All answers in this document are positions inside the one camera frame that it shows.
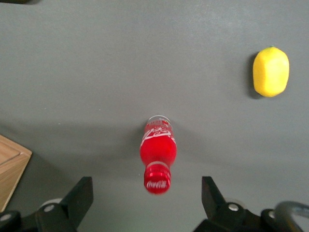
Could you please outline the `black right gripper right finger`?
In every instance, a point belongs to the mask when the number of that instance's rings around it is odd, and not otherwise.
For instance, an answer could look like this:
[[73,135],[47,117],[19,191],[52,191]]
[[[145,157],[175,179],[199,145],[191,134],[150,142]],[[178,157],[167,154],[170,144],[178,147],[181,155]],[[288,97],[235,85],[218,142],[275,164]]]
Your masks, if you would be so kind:
[[202,177],[201,200],[207,218],[195,232],[282,232],[273,209],[264,209],[259,215],[239,203],[226,201],[210,176]]

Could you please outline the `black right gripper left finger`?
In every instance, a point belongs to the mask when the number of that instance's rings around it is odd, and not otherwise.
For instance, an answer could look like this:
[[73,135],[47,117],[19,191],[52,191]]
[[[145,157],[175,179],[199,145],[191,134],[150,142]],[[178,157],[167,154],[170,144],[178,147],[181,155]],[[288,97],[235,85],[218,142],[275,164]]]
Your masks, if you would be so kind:
[[76,232],[93,203],[93,181],[82,177],[59,203],[41,206],[31,215],[19,211],[0,214],[2,232]]

